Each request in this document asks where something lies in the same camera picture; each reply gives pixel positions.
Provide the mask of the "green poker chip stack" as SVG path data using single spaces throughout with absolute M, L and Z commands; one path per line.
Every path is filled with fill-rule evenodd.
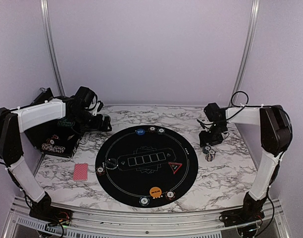
M 209 151 L 210 151 L 210 149 L 211 149 L 210 146 L 205 146 L 205 147 L 202 148 L 202 152 L 203 152 L 204 154 L 208 154 Z

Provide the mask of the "blue small blind button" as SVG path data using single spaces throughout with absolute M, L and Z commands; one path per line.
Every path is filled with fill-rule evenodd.
M 135 132 L 137 135 L 144 135 L 146 133 L 145 130 L 142 128 L 136 129 Z

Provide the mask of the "red chip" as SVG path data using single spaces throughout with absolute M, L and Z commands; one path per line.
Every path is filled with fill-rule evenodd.
M 104 175 L 104 174 L 105 174 L 105 169 L 104 169 L 104 167 L 97 167 L 97 168 L 96 168 L 96 173 L 97 173 L 98 176 Z
M 173 191 L 168 191 L 166 194 L 165 194 L 165 197 L 167 200 L 171 201 L 175 198 L 175 192 Z
M 156 128 L 154 126 L 149 127 L 149 132 L 155 132 Z

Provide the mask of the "red black triangle all-in marker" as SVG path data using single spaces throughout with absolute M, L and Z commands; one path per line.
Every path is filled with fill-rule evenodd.
M 173 174 L 176 174 L 183 165 L 182 163 L 176 163 L 176 162 L 169 162 L 168 164 L 172 169 Z

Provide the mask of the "orange big blind button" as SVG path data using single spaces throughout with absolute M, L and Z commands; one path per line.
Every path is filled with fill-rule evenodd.
M 152 187 L 150 189 L 150 196 L 153 199 L 160 198 L 162 196 L 162 190 L 161 190 L 161 188 L 159 188 L 157 186 Z

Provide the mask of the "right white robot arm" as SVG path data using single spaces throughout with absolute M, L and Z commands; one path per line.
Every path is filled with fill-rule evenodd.
M 203 127 L 199 133 L 200 147 L 222 143 L 222 134 L 228 130 L 228 123 L 256 125 L 260 129 L 261 160 L 252 187 L 244 199 L 247 205 L 238 212 L 241 221 L 249 222 L 258 212 L 254 203 L 262 202 L 267 197 L 282 157 L 292 142 L 293 129 L 289 115 L 280 105 L 221 108 L 216 103 L 209 103 L 203 111 L 209 122 L 199 122 Z

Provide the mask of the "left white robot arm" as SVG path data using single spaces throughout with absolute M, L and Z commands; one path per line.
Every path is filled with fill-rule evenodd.
M 21 133 L 43 123 L 72 118 L 82 131 L 111 131 L 110 117 L 94 114 L 91 99 L 80 96 L 57 97 L 33 106 L 16 109 L 0 108 L 0 164 L 14 177 L 20 189 L 37 204 L 36 212 L 44 220 L 52 220 L 56 213 L 51 198 L 37 182 L 24 159 Z

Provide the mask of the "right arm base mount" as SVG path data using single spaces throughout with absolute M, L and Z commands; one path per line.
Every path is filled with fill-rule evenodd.
M 243 208 L 238 208 L 221 212 L 219 220 L 224 223 L 225 227 L 230 227 L 258 221 L 264 217 L 265 215 L 263 211 L 245 213 Z

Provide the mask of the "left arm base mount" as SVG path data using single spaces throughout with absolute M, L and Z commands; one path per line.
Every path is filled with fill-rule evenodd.
M 30 210 L 30 217 L 47 221 L 50 226 L 69 225 L 73 212 L 69 209 L 51 207 L 47 211 L 38 211 L 36 208 Z

